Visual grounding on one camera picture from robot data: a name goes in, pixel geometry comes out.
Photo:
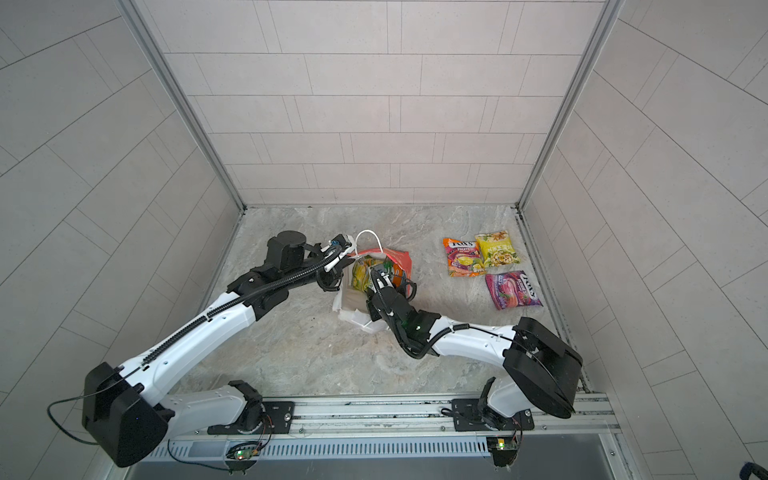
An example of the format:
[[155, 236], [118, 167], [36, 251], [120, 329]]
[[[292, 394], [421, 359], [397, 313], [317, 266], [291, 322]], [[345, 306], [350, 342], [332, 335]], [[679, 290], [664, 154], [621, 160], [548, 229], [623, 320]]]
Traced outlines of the red paper gift bag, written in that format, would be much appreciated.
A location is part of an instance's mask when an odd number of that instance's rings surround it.
[[362, 230], [352, 240], [350, 254], [352, 264], [343, 270], [340, 291], [336, 295], [332, 310], [342, 321], [358, 327], [365, 333], [374, 334], [387, 330], [386, 322], [374, 317], [368, 308], [368, 300], [376, 288], [384, 286], [376, 281], [372, 272], [377, 272], [395, 288], [413, 294], [415, 288], [407, 284], [411, 279], [412, 259], [407, 251], [386, 248], [373, 230]]

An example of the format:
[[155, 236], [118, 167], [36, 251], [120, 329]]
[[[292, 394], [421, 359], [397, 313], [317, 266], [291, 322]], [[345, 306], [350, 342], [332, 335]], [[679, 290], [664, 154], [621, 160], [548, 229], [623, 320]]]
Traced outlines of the orange Fox's candy packet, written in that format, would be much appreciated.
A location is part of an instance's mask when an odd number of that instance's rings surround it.
[[443, 246], [451, 277], [477, 277], [486, 273], [484, 259], [475, 241], [444, 238]]

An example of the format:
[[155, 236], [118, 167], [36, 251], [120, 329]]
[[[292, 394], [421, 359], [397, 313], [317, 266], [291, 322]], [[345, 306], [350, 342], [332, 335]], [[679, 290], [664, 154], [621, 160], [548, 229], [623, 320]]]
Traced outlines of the yellow snack packet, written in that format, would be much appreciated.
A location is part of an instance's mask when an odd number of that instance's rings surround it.
[[506, 230], [477, 234], [475, 241], [486, 267], [501, 267], [520, 262]]

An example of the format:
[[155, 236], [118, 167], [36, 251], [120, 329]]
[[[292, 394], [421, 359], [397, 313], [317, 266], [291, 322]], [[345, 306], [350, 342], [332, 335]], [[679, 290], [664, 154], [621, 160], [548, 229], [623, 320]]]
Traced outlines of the purple pink candy packet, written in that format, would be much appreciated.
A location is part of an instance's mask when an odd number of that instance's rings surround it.
[[527, 274], [511, 271], [500, 274], [486, 274], [485, 283], [491, 300], [497, 310], [508, 308], [542, 306]]

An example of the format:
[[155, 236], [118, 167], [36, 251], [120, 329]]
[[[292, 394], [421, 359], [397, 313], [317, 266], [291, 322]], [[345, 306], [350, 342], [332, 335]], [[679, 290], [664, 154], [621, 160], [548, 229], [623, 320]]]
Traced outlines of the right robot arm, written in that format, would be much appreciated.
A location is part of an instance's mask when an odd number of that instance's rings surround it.
[[473, 414], [487, 428], [518, 428], [518, 416], [532, 408], [561, 419], [575, 412], [583, 359], [537, 320], [522, 317], [512, 326], [456, 321], [415, 309], [409, 303], [408, 280], [396, 286], [378, 267], [370, 270], [370, 277], [369, 312], [386, 322], [409, 357], [465, 357], [504, 369], [506, 378], [486, 382]]

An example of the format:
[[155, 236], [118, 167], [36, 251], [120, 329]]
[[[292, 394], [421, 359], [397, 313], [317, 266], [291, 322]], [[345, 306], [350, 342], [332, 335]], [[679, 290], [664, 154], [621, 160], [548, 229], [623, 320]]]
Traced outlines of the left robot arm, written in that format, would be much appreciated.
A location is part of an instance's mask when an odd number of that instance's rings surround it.
[[182, 397], [169, 392], [228, 339], [285, 301], [291, 289], [315, 283], [324, 291], [338, 290], [355, 249], [345, 234], [327, 244], [309, 244], [297, 231], [270, 238], [264, 263], [232, 281], [192, 320], [120, 365], [103, 362], [86, 375], [83, 427], [121, 468], [177, 434], [218, 426], [229, 433], [255, 430], [261, 398], [246, 382]]

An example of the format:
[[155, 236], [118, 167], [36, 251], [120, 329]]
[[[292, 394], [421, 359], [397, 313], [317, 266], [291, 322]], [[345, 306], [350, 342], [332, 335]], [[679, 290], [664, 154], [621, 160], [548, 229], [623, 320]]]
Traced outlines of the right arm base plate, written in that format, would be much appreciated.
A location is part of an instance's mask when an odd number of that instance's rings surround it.
[[507, 418], [490, 408], [481, 409], [478, 398], [456, 398], [451, 400], [445, 416], [453, 419], [457, 432], [470, 431], [532, 431], [535, 428], [530, 410], [523, 410]]

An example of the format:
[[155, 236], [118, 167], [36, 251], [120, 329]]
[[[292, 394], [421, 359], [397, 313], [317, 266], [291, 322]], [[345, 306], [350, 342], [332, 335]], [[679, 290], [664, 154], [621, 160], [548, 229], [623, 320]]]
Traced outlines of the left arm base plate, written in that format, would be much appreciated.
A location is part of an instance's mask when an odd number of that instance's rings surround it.
[[231, 424], [207, 428], [208, 435], [266, 435], [287, 434], [293, 420], [295, 403], [291, 401], [266, 401], [247, 405]]

